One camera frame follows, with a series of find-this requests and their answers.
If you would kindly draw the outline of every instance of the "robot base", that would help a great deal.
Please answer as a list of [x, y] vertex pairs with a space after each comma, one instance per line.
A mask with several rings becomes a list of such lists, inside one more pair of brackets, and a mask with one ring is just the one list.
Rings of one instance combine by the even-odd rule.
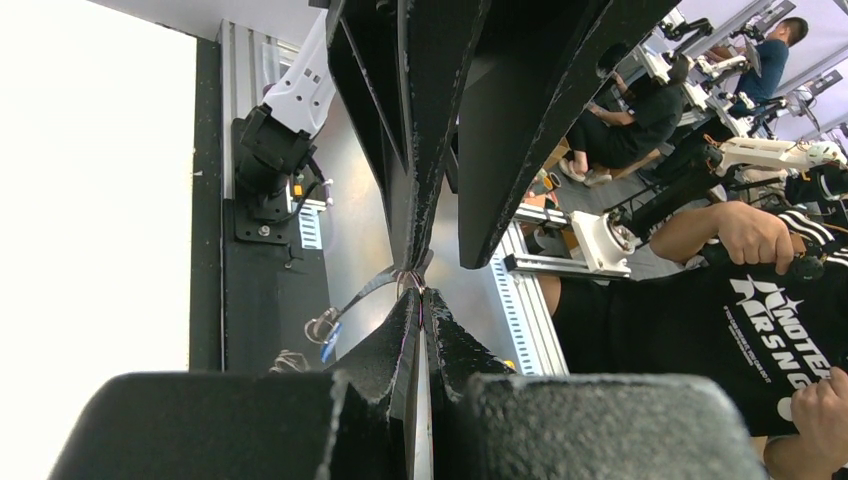
[[609, 213], [572, 212], [571, 225], [590, 272], [630, 276], [627, 257], [636, 251], [638, 240], [625, 229], [614, 230]]

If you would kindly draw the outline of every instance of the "person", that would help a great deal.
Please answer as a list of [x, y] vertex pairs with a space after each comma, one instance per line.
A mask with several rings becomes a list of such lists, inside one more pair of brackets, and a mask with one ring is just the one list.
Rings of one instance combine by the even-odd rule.
[[657, 148], [674, 132], [683, 115], [681, 85], [689, 74], [690, 60], [678, 57], [668, 72], [666, 85], [656, 85], [644, 97], [634, 97], [618, 74], [616, 85], [625, 100], [632, 102], [627, 112], [610, 112], [590, 104], [565, 135], [571, 150], [560, 169], [586, 186], [612, 180], [610, 169], [626, 168]]
[[[755, 104], [765, 102], [774, 96], [783, 77], [783, 69], [789, 59], [789, 48], [797, 45], [809, 33], [807, 21], [799, 17], [786, 18], [781, 21], [765, 41], [757, 45], [760, 56], [762, 76], [753, 70], [748, 70], [739, 77], [735, 94], [745, 93]], [[731, 53], [723, 47], [716, 47], [707, 52], [707, 56], [715, 61], [731, 58]], [[749, 110], [744, 103], [735, 103], [728, 112], [737, 117], [756, 115], [763, 107]], [[718, 117], [707, 120], [692, 133], [684, 137], [668, 156], [651, 173], [640, 172], [643, 178], [653, 183], [669, 183], [686, 171], [688, 154], [706, 142], [704, 135], [717, 142], [733, 138], [733, 132], [727, 128]]]
[[708, 377], [752, 436], [776, 437], [764, 454], [775, 480], [826, 479], [848, 463], [848, 374], [835, 368], [848, 355], [848, 248], [819, 280], [785, 274], [806, 248], [799, 235], [821, 245], [836, 234], [795, 210], [726, 202], [678, 213], [650, 241], [681, 264], [717, 241], [726, 262], [608, 286], [539, 282], [572, 373]]

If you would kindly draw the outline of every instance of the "blue tag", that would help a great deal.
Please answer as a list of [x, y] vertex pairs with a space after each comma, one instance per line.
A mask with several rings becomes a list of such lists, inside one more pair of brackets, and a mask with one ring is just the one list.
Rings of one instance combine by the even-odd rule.
[[336, 340], [339, 339], [339, 332], [342, 331], [342, 323], [336, 323], [333, 329], [330, 330], [330, 335], [327, 337], [327, 343], [321, 347], [321, 363], [327, 363], [333, 350], [336, 349]]

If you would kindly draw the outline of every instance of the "gray padded surface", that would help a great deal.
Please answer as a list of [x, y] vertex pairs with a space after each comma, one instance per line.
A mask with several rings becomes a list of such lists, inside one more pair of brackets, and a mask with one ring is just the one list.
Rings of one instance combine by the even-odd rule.
[[467, 472], [486, 479], [765, 479], [742, 419], [687, 376], [476, 376]]

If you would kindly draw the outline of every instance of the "black hair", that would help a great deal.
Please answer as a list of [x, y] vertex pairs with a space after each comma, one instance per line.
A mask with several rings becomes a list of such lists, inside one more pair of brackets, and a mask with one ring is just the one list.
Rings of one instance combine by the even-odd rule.
[[790, 32], [787, 41], [790, 47], [803, 40], [810, 33], [810, 24], [801, 17], [784, 18], [780, 24], [789, 27]]
[[676, 55], [671, 60], [671, 68], [668, 70], [668, 85], [683, 85], [689, 78], [689, 58], [686, 55]]

